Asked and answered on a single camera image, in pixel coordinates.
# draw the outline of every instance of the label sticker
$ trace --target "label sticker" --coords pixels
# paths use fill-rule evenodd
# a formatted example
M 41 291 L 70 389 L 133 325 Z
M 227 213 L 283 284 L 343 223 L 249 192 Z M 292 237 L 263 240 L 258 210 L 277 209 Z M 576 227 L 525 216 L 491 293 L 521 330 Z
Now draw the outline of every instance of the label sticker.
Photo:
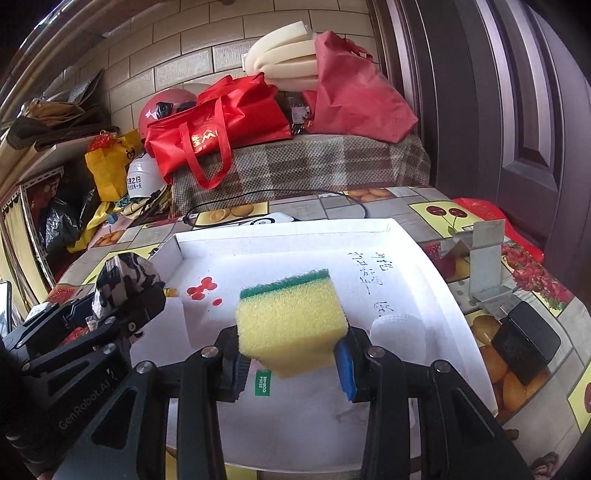
M 127 178 L 127 190 L 135 190 L 140 189 L 142 187 L 142 177 L 139 175 L 136 177 L 128 177 Z
M 268 397 L 271 395 L 271 372 L 269 370 L 257 370 L 255 377 L 255 396 Z

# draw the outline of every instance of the brick wall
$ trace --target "brick wall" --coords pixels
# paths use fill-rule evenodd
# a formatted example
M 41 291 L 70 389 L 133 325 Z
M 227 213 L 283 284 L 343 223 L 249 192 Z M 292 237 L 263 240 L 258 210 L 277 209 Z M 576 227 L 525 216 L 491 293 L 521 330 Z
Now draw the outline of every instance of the brick wall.
M 243 75 L 241 56 L 270 31 L 302 20 L 312 31 L 332 30 L 377 59 L 365 0 L 170 0 L 131 18 L 66 69 L 46 94 L 105 69 L 102 102 L 127 132 L 155 93 L 175 85 L 212 84 Z

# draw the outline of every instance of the red bag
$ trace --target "red bag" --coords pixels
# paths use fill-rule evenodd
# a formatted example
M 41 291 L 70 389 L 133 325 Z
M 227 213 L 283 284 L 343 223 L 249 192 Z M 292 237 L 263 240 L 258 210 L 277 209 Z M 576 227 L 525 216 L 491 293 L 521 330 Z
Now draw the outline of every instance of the red bag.
M 330 31 L 318 35 L 314 45 L 318 91 L 304 92 L 314 117 L 306 123 L 309 133 L 396 143 L 413 129 L 417 117 L 367 50 Z
M 524 250 L 526 250 L 532 258 L 538 262 L 539 264 L 544 264 L 544 252 L 536 247 L 531 242 L 527 241 L 523 238 L 520 234 L 517 233 L 517 230 L 511 225 L 505 214 L 502 210 L 497 207 L 495 204 L 487 201 L 487 200 L 478 200 L 478 199 L 467 199 L 467 198 L 460 198 L 460 199 L 453 199 L 458 205 L 464 207 L 470 213 L 474 215 L 478 215 L 483 220 L 500 220 L 505 219 L 505 235 L 508 236 L 511 240 L 513 240 L 516 244 L 521 245 Z
M 197 182 L 217 187 L 232 166 L 232 147 L 291 138 L 290 125 L 275 101 L 277 88 L 263 73 L 234 80 L 226 76 L 204 90 L 193 108 L 148 125 L 145 148 L 156 159 L 167 183 L 189 164 Z M 220 170 L 208 180 L 197 156 L 219 148 Z

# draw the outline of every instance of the door panel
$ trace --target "door panel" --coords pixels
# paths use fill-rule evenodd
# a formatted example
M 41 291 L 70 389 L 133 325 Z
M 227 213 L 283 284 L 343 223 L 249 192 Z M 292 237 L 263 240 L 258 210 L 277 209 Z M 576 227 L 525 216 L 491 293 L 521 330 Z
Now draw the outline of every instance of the door panel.
M 514 99 L 514 157 L 502 160 L 496 204 L 543 243 L 560 187 L 562 115 L 554 68 L 533 15 L 518 0 L 492 0 L 509 63 Z
M 573 288 L 591 245 L 591 89 L 568 49 L 520 0 L 374 1 L 397 27 L 432 183 L 497 204 Z

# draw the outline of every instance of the white tray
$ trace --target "white tray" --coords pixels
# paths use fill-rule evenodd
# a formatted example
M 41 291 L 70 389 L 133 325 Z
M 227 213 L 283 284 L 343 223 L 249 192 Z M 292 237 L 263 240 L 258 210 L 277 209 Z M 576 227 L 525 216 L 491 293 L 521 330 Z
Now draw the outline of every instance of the white tray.
M 151 261 L 181 298 L 168 299 L 165 311 L 144 327 L 144 337 L 131 349 L 134 364 L 145 359 L 157 365 L 182 361 L 211 345 L 221 328 L 235 324 L 239 293 L 245 287 L 328 268 L 351 325 L 369 330 L 385 304 L 392 310 L 386 313 L 421 319 L 427 337 L 426 364 L 440 358 L 450 361 L 496 412 L 486 368 L 462 312 L 433 264 L 392 219 L 178 233 Z M 192 300 L 187 289 L 198 286 L 204 277 L 212 277 L 217 289 L 206 292 L 204 300 Z M 363 278 L 372 282 L 364 283 Z M 217 298 L 223 303 L 213 306 Z M 272 376 L 269 397 L 254 394 L 260 368 L 258 362 L 251 363 L 246 390 L 235 404 L 218 404 L 227 463 L 288 472 L 334 472 L 361 466 L 367 405 L 353 406 L 346 400 L 336 367 L 288 380 Z M 176 405 L 172 404 L 171 446 L 176 445 L 175 431 Z M 411 455 L 419 454 L 417 423 L 411 434 Z

